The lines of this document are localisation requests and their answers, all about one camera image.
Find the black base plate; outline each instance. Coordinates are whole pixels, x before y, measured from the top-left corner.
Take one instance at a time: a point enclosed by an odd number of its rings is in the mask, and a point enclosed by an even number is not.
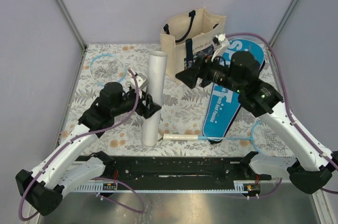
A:
[[[118,180],[134,190],[231,190],[234,180],[256,180],[242,157],[111,156]],[[77,161],[86,161],[80,156]],[[261,180],[271,180],[261,175]]]

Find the cable tie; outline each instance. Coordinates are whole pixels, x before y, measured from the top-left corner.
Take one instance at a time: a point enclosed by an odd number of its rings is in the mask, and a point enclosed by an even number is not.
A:
[[[72,141],[73,138],[69,138],[69,139],[67,140],[67,142],[68,142],[70,145],[74,143],[74,141]]]
[[[42,174],[44,174],[44,173],[46,172],[46,170],[44,170],[43,167],[41,167],[41,168],[39,169],[39,172],[41,172]]]

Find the racket handle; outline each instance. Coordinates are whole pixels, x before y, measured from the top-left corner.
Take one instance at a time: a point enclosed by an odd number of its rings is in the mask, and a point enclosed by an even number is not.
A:
[[[164,141],[198,141],[198,135],[186,135],[186,134],[163,134]]]

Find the metal frame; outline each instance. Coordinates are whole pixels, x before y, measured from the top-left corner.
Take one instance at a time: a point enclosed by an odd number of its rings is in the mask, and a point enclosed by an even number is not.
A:
[[[72,87],[71,87],[71,90],[70,90],[69,95],[68,95],[67,104],[66,104],[64,111],[63,111],[62,121],[61,121],[61,124],[60,124],[59,129],[58,129],[58,135],[57,135],[57,138],[55,140],[54,148],[56,148],[60,144],[60,142],[59,142],[60,135],[61,135],[61,133],[62,133],[64,127],[65,127],[65,124],[67,122],[67,117],[69,115],[71,104],[72,104],[73,98],[74,98],[74,92],[76,90],[76,87],[77,87],[79,79],[80,79],[80,74],[81,74],[81,70],[82,70],[82,67],[83,67],[83,63],[85,62],[86,53],[87,53],[87,51],[83,51],[82,54],[81,54],[81,59],[79,61],[78,67],[76,69],[76,74],[74,75]]]
[[[63,0],[56,0],[63,16],[65,17],[65,20],[67,21],[70,29],[72,30],[75,38],[77,39],[79,45],[81,46],[82,50],[84,51],[87,48],[87,45],[85,43],[85,41],[83,40],[78,28],[76,27],[76,25],[74,24],[74,21],[72,19],[72,17],[70,16]]]
[[[337,224],[331,207],[330,201],[327,198],[327,193],[322,190],[313,193],[313,200],[318,212],[318,216],[322,224]]]
[[[287,20],[289,19],[291,13],[293,12],[293,10],[295,9],[297,3],[299,0],[291,0],[287,10],[285,11],[283,18],[280,20],[278,27],[276,28],[271,40],[270,40],[270,44],[271,46],[273,46],[279,36],[279,34],[281,33],[281,31],[283,30],[285,24],[287,23]]]

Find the cable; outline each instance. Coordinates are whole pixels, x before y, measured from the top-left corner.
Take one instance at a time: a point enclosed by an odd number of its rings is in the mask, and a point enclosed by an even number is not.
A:
[[[115,199],[110,199],[110,198],[103,197],[103,196],[102,196],[102,198],[105,199],[105,200],[108,200],[108,201],[110,201],[112,203],[118,204],[119,206],[124,207],[124,208],[126,208],[126,209],[128,209],[128,210],[130,210],[132,212],[137,212],[137,213],[144,213],[145,212],[145,202],[144,202],[144,200],[142,199],[142,197],[136,191],[134,191],[126,183],[118,181],[116,179],[110,179],[110,178],[94,178],[93,180],[105,180],[105,181],[111,181],[113,183],[119,183],[119,184],[123,185],[124,187],[126,187],[128,190],[130,190],[133,194],[135,194],[138,197],[139,201],[142,203],[143,210],[137,210],[137,209],[131,208],[129,206],[126,206],[125,204],[122,204],[122,203],[116,201]]]
[[[311,140],[311,138],[306,134],[306,132],[304,132],[302,130],[302,128],[297,124],[296,120],[292,117],[292,110],[291,110],[291,106],[290,106],[290,102],[289,102],[289,96],[287,95],[286,92],[286,86],[285,86],[285,81],[283,78],[283,75],[281,73],[281,67],[280,67],[280,63],[279,60],[277,58],[277,56],[275,55],[273,48],[271,47],[271,45],[269,44],[268,41],[266,41],[262,36],[258,35],[258,34],[254,34],[254,33],[250,33],[250,32],[240,32],[240,33],[234,33],[234,34],[229,34],[226,35],[227,38],[231,38],[233,36],[239,36],[239,35],[246,35],[246,36],[253,36],[255,38],[258,38],[260,40],[263,41],[263,43],[268,46],[272,56],[274,57],[275,61],[276,61],[276,66],[277,66],[277,71],[278,71],[278,75],[280,78],[280,84],[281,84],[281,88],[284,94],[284,100],[285,100],[285,107],[286,107],[286,113],[290,119],[290,121],[294,124],[295,128],[299,131],[299,133],[306,139],[306,141],[314,148],[316,149],[316,151],[320,154],[320,156],[324,157],[337,171],[338,171],[338,165],[334,163],[334,161],[332,159],[330,159],[328,156],[326,156],[326,154],[323,155],[323,151]],[[330,191],[329,193],[332,194],[338,194],[338,192],[335,191]]]
[[[104,53],[104,54],[98,55],[98,56],[96,56],[95,58],[93,58],[93,59],[90,61],[90,64],[89,64],[89,75],[90,75],[90,77],[92,78],[92,80],[93,80],[97,85],[99,85],[99,86],[102,86],[102,87],[105,86],[105,84],[103,84],[103,83],[101,83],[101,82],[98,82],[96,79],[94,79],[93,75],[91,74],[91,66],[93,65],[93,63],[94,63],[96,60],[98,60],[99,58],[103,58],[103,57],[112,57],[112,58],[115,58],[115,59],[119,60],[119,61],[123,64],[123,66],[124,66],[124,68],[125,68],[125,71],[124,71],[122,77],[121,77],[117,82],[120,83],[121,81],[123,81],[123,79],[125,78],[125,76],[126,76],[126,74],[127,74],[127,67],[126,67],[126,65],[123,63],[123,61],[122,61],[119,57],[117,57],[117,56],[115,56],[115,55],[113,55],[113,54],[109,54],[109,53]]]
[[[92,134],[96,134],[96,133],[103,133],[107,130],[111,130],[111,129],[114,129],[118,126],[120,126],[121,124],[123,124],[125,121],[127,121],[128,119],[130,119],[130,117],[132,116],[132,114],[135,112],[136,110],[136,107],[137,107],[137,104],[138,104],[138,99],[139,99],[139,92],[138,92],[138,84],[137,84],[137,79],[133,73],[133,71],[131,71],[130,69],[128,70],[129,73],[131,74],[134,82],[135,82],[135,93],[136,93],[136,100],[135,100],[135,104],[132,108],[132,110],[128,113],[128,115],[122,119],[120,122],[118,122],[117,124],[114,124],[108,128],[104,128],[104,129],[100,129],[100,130],[94,130],[92,132],[88,132],[88,133],[83,133],[83,134],[80,134],[80,135],[77,135],[75,136],[74,138],[72,138],[70,140],[70,142],[74,142],[75,140],[81,138],[81,137],[84,137],[84,136],[88,136],[88,135],[92,135]],[[58,151],[45,163],[45,165],[42,167],[42,170],[46,170],[48,168],[48,166],[52,163],[52,161],[69,145],[70,143],[66,143],[64,144],[62,147],[60,147],[60,149],[58,149]],[[23,203],[26,199],[26,196],[29,192],[29,190],[31,189],[31,187],[33,186],[34,182],[40,177],[40,175],[42,174],[42,171],[40,171],[39,173],[37,173],[37,175],[33,178],[33,180],[29,183],[29,185],[27,186],[26,190],[24,191],[22,197],[21,197],[21,200],[20,200],[20,204],[19,204],[19,210],[18,210],[18,215],[19,215],[19,218],[21,221],[28,221],[32,218],[34,218],[38,212],[35,212],[34,214],[32,214],[31,216],[25,218],[23,217],[22,215],[22,209],[23,209]]]
[[[331,191],[331,190],[326,189],[326,188],[322,188],[322,191],[325,191],[325,192],[330,193],[330,194],[336,194],[336,195],[338,195],[338,191]]]
[[[226,59],[223,56],[217,56],[215,59],[223,60],[224,65],[226,64]]]
[[[114,179],[117,180],[118,178],[118,170],[116,170],[116,172],[114,172]]]
[[[260,175],[257,175],[256,176],[255,185],[259,184],[259,182],[260,182]]]
[[[277,189],[278,189],[279,186],[281,185],[282,180],[283,180],[283,178],[281,178],[281,179],[279,180],[278,184],[276,185],[276,187],[275,187],[272,191],[270,191],[270,192],[267,193],[267,194],[260,195],[259,198],[267,198],[267,197],[269,197],[269,196],[275,194],[276,191],[277,191]]]

